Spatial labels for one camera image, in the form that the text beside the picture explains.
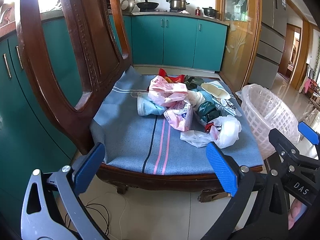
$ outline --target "trash can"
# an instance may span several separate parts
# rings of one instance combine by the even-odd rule
[[[273,128],[277,128],[294,145],[297,145],[300,137],[298,120],[280,98],[257,84],[244,86],[239,95],[242,100],[241,108],[256,138],[263,159],[276,151],[268,138]]]

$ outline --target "refrigerator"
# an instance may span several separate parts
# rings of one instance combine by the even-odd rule
[[[281,61],[287,30],[286,0],[262,0],[261,33],[249,83],[270,89]]]

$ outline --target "doorway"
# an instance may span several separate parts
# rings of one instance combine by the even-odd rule
[[[278,73],[288,82],[297,64],[300,50],[301,28],[292,24],[287,24],[284,41],[284,50],[279,64]]]

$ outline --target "cabinet handle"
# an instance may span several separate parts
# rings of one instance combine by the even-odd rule
[[[7,55],[5,53],[3,54],[3,58],[4,58],[5,66],[7,67],[7,72],[8,72],[8,76],[9,76],[9,80],[10,80],[12,78],[12,76],[11,76],[10,69],[9,69],[8,62],[7,62]]]
[[[19,61],[20,61],[21,70],[23,70],[23,66],[22,66],[22,62],[21,62],[21,57],[20,57],[19,47],[18,46],[16,46],[16,50],[17,50]]]

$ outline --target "pile of trash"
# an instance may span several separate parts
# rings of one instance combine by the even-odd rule
[[[226,148],[239,139],[241,116],[231,96],[218,81],[180,75],[169,77],[160,69],[148,92],[138,93],[138,114],[164,115],[170,126],[181,131],[180,139],[196,147],[215,142]],[[193,115],[205,132],[190,130]]]

